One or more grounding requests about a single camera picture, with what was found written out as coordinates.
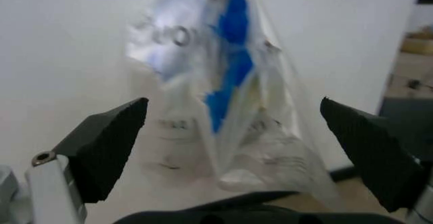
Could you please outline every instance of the wooden floor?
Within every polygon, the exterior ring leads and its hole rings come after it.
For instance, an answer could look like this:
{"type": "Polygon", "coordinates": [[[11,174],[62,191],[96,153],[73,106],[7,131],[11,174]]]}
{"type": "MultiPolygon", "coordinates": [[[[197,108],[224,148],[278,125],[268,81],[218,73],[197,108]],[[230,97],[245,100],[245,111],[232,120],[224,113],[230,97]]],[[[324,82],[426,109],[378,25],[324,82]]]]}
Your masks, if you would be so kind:
{"type": "MultiPolygon", "coordinates": [[[[338,192],[346,207],[344,212],[376,213],[390,216],[404,221],[407,209],[400,209],[394,213],[388,213],[373,194],[362,183],[360,178],[353,178],[337,183],[338,192]]],[[[324,204],[318,202],[308,194],[293,195],[269,203],[280,207],[289,208],[299,212],[332,212],[324,204]]]]}

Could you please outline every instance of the screw head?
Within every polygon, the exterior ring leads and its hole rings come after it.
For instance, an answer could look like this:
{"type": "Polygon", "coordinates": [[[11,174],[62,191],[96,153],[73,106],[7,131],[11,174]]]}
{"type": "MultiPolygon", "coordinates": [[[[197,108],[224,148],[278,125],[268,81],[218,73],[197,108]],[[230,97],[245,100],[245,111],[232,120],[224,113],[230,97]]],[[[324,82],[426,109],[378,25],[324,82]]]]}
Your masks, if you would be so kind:
{"type": "Polygon", "coordinates": [[[31,160],[31,164],[32,166],[36,167],[44,163],[51,162],[54,159],[56,159],[56,154],[54,152],[41,152],[35,157],[33,157],[33,159],[31,160]]]}

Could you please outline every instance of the transparent plastic bag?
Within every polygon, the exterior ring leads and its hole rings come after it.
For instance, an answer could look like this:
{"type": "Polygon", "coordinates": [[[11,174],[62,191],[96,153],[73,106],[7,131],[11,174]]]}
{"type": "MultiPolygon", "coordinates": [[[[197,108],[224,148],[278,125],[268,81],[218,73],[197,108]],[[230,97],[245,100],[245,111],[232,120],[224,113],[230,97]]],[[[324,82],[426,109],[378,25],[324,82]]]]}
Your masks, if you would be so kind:
{"type": "Polygon", "coordinates": [[[128,31],[131,64],[151,71],[159,94],[148,96],[149,162],[188,173],[210,163],[224,190],[299,191],[338,206],[254,0],[158,0],[128,31]]]}

